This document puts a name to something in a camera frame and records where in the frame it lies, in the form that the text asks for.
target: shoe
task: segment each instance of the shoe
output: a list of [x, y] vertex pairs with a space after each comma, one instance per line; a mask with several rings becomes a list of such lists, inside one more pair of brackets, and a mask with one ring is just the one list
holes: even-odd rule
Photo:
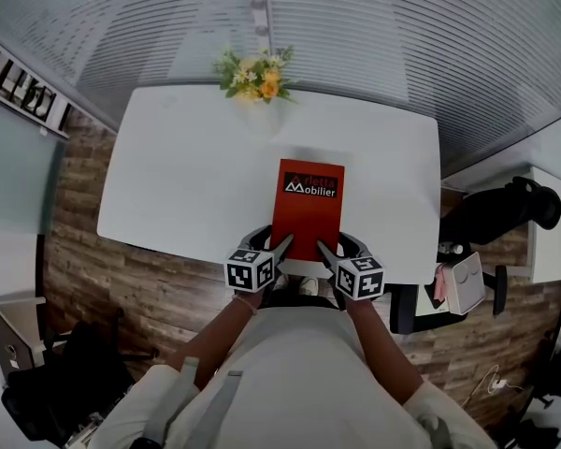
[[277, 289], [286, 289], [288, 285], [289, 277], [286, 274], [281, 273], [277, 281], [274, 283], [272, 291], [276, 291]]
[[304, 278], [299, 284], [299, 294], [318, 296], [318, 280], [316, 278]]

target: shirt sleeve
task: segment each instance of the shirt sleeve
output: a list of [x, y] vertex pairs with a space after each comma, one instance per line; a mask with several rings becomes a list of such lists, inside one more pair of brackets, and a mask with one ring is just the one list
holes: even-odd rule
[[[170, 366], [153, 366], [119, 402], [97, 429], [89, 449], [127, 449], [143, 434], [166, 394], [179, 380], [180, 373]], [[199, 391], [194, 387], [193, 396]]]
[[446, 437], [450, 438], [453, 449], [496, 449], [484, 430], [454, 400], [431, 383], [422, 384], [403, 408], [428, 432], [433, 447], [441, 446], [435, 441]]

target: white vase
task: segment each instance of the white vase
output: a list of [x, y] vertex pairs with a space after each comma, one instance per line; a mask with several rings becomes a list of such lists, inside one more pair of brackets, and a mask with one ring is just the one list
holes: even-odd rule
[[233, 100], [250, 138], [268, 140], [280, 132], [284, 102], [279, 101], [278, 98], [273, 98], [270, 103], [264, 100], [245, 101], [240, 98], [233, 98]]

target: person's right arm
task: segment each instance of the person's right arm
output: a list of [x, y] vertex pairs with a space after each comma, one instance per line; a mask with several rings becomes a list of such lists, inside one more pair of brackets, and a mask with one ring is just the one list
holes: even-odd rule
[[399, 404], [405, 404], [424, 382], [422, 376], [395, 344], [370, 300], [346, 297], [345, 307], [376, 381]]

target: flower bouquet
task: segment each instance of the flower bouquet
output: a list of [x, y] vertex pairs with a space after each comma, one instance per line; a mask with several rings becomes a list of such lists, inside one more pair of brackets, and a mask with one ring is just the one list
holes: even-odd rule
[[285, 88], [289, 80], [282, 75], [292, 56], [293, 47], [278, 49], [276, 55], [264, 50], [261, 57], [242, 60], [232, 50], [226, 50], [214, 62], [214, 73], [221, 76], [221, 90], [226, 90], [227, 98], [236, 96], [244, 101], [270, 103], [277, 96], [293, 101]]

